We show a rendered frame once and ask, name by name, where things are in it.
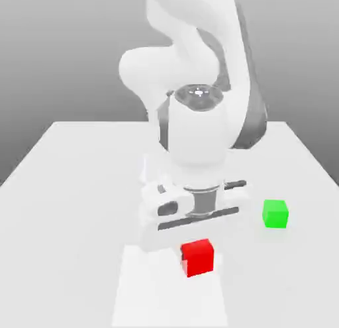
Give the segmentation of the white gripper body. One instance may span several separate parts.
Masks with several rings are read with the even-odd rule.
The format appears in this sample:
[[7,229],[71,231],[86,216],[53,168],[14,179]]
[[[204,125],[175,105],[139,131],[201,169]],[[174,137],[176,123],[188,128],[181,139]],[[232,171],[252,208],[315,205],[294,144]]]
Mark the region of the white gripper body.
[[140,248],[145,252],[155,252],[165,248],[178,249],[183,243],[204,238],[216,241],[224,236],[228,222],[247,210],[247,205],[235,205],[208,215],[158,216],[141,205]]

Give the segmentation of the small red cube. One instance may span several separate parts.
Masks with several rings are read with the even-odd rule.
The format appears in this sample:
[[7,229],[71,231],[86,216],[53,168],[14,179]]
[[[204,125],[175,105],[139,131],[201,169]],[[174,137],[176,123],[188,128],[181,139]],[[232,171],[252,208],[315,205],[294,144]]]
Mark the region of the small red cube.
[[181,263],[188,278],[213,271],[215,250],[209,239],[184,243],[180,249]]

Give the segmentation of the small green cube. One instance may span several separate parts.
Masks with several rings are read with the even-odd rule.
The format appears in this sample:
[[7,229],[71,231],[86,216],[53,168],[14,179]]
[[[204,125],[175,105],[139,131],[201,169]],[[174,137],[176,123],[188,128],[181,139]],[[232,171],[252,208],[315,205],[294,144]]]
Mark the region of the small green cube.
[[262,210],[262,219],[267,228],[285,229],[289,210],[284,200],[266,199]]

